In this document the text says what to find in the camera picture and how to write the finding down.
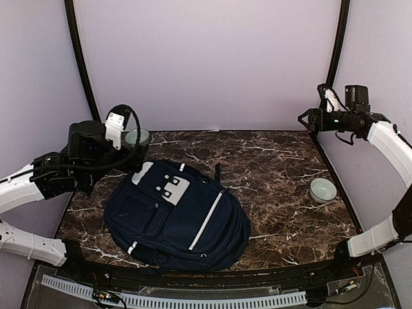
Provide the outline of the navy blue student backpack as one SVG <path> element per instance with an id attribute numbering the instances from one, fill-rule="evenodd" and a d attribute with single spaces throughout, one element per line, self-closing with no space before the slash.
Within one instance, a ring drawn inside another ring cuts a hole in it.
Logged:
<path id="1" fill-rule="evenodd" d="M 104 222 L 126 254 L 164 270 L 224 270 L 250 237 L 245 211 L 218 174 L 167 160 L 130 172 L 107 200 Z"/>

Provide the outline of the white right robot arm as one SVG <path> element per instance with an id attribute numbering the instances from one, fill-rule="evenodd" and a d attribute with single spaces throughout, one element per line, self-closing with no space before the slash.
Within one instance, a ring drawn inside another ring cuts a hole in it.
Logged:
<path id="1" fill-rule="evenodd" d="M 401 201 L 411 187 L 411 107 L 354 113 L 316 106 L 300 108 L 296 117 L 325 146 L 362 224 L 362 231 L 338 243 L 328 273 L 342 279 L 353 260 L 410 245 L 411 204 Z"/>

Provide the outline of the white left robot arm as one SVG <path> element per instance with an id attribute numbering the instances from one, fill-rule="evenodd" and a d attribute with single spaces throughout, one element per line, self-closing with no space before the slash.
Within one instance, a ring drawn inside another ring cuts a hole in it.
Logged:
<path id="1" fill-rule="evenodd" d="M 91 194 L 94 185 L 108 171 L 101 167 L 75 165 L 65 154 L 47 153 L 1 180 L 1 213 L 75 190 Z M 82 252 L 76 242 L 36 235 L 5 220 L 1 220 L 1 251 L 56 267 L 66 263 L 66 271 L 77 281 L 84 281 L 91 275 L 91 267 L 80 258 Z"/>

